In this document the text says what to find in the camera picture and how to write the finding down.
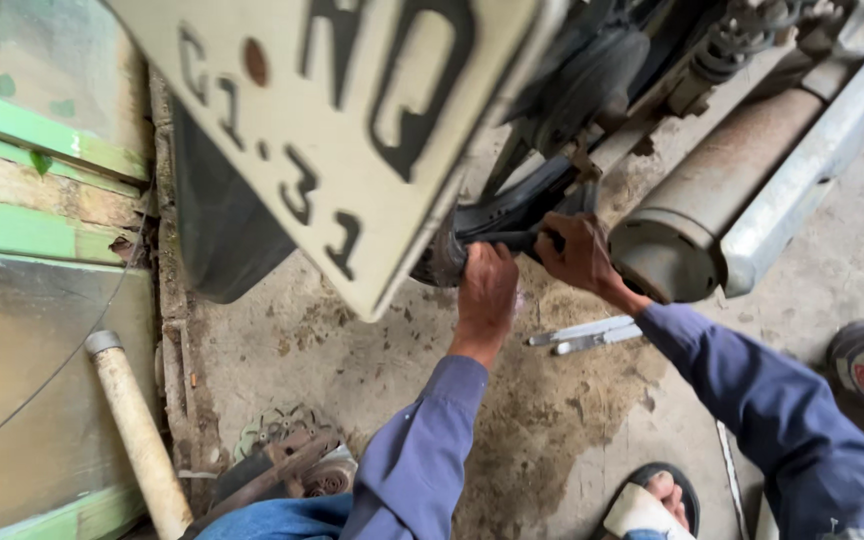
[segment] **toe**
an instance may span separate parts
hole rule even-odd
[[[685,530],[691,533],[691,530],[689,530],[689,520],[686,518],[686,505],[683,502],[678,503],[672,515],[675,516],[679,525],[685,527]]]
[[[678,508],[679,503],[682,502],[682,486],[674,485],[672,487],[672,493],[669,494],[668,497],[662,499],[662,505],[669,512],[674,513],[676,508]]]
[[[675,488],[675,481],[672,479],[672,474],[668,471],[658,472],[649,478],[649,483],[645,485],[645,491],[648,491],[658,500],[663,500],[672,495]]]

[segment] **muffler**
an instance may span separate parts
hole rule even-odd
[[[830,57],[726,117],[612,230],[612,264],[664,304],[747,294],[863,145],[864,60]]]

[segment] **license plate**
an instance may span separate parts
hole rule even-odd
[[[568,0],[107,0],[359,317],[454,204]]]

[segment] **spring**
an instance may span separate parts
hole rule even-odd
[[[704,47],[692,56],[691,69],[720,85],[733,78],[752,57],[776,42],[776,33],[799,20],[804,0],[728,0],[726,14],[708,27]]]

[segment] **blue sleeve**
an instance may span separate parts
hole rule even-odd
[[[368,443],[342,539],[449,539],[488,380],[472,358],[438,362],[418,399]]]
[[[864,531],[864,433],[821,376],[685,305],[635,322],[762,470],[782,538]]]

